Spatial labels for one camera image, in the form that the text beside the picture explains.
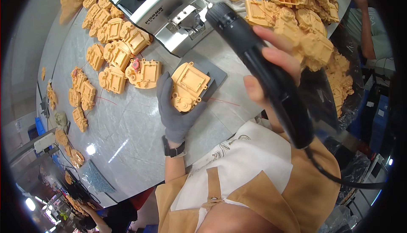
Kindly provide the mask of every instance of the tan shirt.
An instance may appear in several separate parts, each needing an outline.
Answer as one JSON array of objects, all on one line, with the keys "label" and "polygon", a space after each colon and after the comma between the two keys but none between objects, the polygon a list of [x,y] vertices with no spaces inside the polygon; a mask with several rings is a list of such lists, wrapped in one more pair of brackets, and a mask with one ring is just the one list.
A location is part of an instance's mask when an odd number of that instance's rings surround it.
[{"label": "tan shirt", "polygon": [[[314,139],[310,148],[316,161],[326,171],[340,177],[336,159],[318,139]],[[233,191],[227,199],[246,205],[284,232],[316,232],[333,210],[340,185],[322,175],[303,150],[291,148],[291,164],[291,175],[282,194],[261,171]],[[202,207],[210,209],[222,200],[217,168],[209,168],[207,173],[208,202]],[[159,233],[194,233],[196,230],[199,208],[170,210],[187,176],[159,185],[155,191],[160,219]]]}]

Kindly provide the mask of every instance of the blue mat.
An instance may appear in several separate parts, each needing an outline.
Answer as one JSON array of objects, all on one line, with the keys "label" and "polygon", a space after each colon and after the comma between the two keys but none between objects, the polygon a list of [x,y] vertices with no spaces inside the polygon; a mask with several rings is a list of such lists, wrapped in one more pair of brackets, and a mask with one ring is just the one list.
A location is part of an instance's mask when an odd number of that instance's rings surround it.
[{"label": "blue mat", "polygon": [[88,182],[95,187],[98,192],[113,193],[116,190],[109,184],[104,176],[99,172],[96,166],[91,160],[85,162],[85,164],[79,168],[79,173],[86,176]]}]

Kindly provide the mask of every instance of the stainless steel machine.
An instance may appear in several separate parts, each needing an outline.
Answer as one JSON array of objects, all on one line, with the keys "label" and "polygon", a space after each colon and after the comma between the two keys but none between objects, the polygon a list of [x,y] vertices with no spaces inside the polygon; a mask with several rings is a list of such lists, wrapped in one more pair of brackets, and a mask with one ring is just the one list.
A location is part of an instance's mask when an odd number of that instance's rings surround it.
[{"label": "stainless steel machine", "polygon": [[137,27],[153,35],[171,54],[182,57],[213,30],[207,0],[110,0]]}]

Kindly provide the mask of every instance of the black power cord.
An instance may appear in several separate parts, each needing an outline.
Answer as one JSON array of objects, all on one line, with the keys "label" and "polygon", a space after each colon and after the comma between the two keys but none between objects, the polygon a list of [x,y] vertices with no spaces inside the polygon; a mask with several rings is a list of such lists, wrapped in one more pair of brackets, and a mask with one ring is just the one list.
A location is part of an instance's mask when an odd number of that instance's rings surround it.
[{"label": "black power cord", "polygon": [[331,174],[329,174],[327,171],[325,171],[321,165],[318,164],[318,162],[314,159],[313,153],[309,147],[305,149],[305,153],[307,154],[308,158],[311,160],[312,164],[321,172],[324,176],[326,176],[328,179],[339,183],[341,185],[349,186],[352,188],[356,189],[365,189],[365,190],[381,190],[383,189],[384,185],[386,184],[385,182],[383,183],[356,183],[356,182],[349,182],[340,178],[337,178]]}]

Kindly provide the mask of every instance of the heat gun handle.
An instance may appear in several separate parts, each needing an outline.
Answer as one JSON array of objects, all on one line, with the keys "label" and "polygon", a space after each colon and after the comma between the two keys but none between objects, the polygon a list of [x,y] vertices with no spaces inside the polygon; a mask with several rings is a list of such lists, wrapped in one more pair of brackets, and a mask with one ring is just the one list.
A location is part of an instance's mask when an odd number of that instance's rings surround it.
[{"label": "heat gun handle", "polygon": [[261,52],[263,47],[265,47],[263,43],[257,43],[239,57],[259,81],[294,147],[305,148],[314,137],[307,107],[292,77],[280,66],[268,62],[263,57]]}]

